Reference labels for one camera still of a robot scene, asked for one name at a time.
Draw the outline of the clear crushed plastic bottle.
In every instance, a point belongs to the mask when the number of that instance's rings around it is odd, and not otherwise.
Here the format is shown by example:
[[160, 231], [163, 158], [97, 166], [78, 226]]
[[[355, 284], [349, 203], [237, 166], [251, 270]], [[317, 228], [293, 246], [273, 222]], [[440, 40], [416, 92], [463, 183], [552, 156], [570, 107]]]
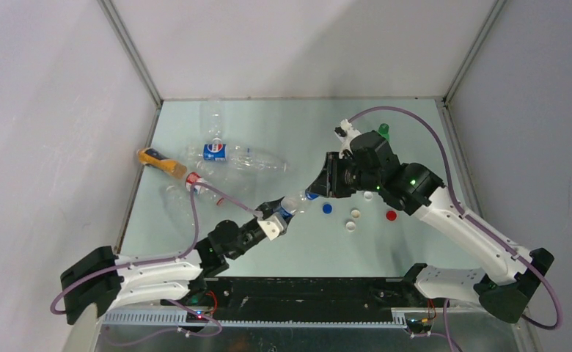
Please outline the clear crushed plastic bottle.
[[300, 191], [297, 194], [282, 198], [276, 212], [284, 219], [290, 219], [300, 213], [304, 213], [312, 201], [305, 198], [305, 192]]

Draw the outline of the green plastic bottle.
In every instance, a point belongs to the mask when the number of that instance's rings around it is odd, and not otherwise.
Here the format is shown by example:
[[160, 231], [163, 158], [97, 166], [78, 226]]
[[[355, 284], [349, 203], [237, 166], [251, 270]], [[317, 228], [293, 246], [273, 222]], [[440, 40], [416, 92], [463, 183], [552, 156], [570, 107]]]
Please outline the green plastic bottle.
[[389, 142], [390, 136], [389, 136], [389, 125], [388, 124], [381, 123], [378, 126], [377, 132], [379, 133], [380, 136], [384, 137], [385, 140], [387, 140]]

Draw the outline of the green bottle cap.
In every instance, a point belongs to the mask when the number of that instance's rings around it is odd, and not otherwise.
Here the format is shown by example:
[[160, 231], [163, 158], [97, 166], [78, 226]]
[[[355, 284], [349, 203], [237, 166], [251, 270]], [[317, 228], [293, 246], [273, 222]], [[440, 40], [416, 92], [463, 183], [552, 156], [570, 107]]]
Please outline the green bottle cap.
[[389, 126], [386, 123], [382, 123], [378, 126], [377, 132], [380, 135], [388, 136], [389, 135]]

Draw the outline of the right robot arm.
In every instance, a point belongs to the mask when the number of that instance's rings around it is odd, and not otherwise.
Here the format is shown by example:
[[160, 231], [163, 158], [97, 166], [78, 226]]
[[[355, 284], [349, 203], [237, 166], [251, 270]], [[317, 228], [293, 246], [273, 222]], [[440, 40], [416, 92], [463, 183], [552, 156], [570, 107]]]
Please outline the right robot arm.
[[519, 246], [453, 201], [449, 186], [426, 166], [402, 163], [376, 131], [345, 127], [334, 132], [342, 143], [328, 152], [318, 177], [307, 189], [325, 198], [347, 198], [358, 191], [377, 194], [386, 205], [428, 224], [470, 254], [476, 269], [413, 265], [403, 277], [403, 300], [419, 307], [429, 298], [479, 304], [506, 323], [524, 318], [529, 301], [554, 261], [546, 249]]

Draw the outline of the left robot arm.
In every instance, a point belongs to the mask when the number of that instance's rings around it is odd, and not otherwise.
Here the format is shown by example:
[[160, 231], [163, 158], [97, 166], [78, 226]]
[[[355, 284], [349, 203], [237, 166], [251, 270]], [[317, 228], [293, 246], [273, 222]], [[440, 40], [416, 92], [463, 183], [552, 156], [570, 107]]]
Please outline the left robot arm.
[[261, 241], [286, 233], [293, 214], [279, 201], [265, 202], [258, 210], [260, 217], [242, 225], [220, 221], [187, 255], [125, 257], [110, 246], [92, 250], [60, 276], [65, 306], [61, 315], [72, 326], [91, 304], [98, 318], [144, 301], [183, 299], [189, 305], [201, 304], [207, 295], [205, 279], [227, 270], [228, 260], [238, 259]]

